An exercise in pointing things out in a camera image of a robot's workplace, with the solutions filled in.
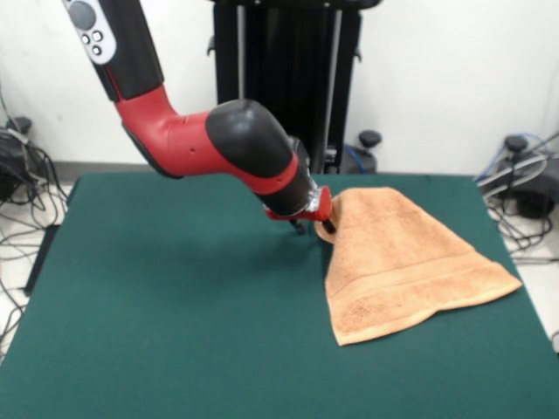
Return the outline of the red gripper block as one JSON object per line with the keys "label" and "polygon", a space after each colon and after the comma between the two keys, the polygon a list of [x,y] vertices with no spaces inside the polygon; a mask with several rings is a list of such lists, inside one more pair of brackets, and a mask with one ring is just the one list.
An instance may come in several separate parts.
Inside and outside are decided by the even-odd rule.
{"label": "red gripper block", "polygon": [[309,204],[300,212],[290,216],[280,216],[264,207],[266,215],[275,221],[290,221],[299,235],[305,233],[305,226],[300,220],[318,222],[327,233],[335,233],[335,226],[329,220],[332,211],[332,193],[330,187],[317,187],[310,194]]}

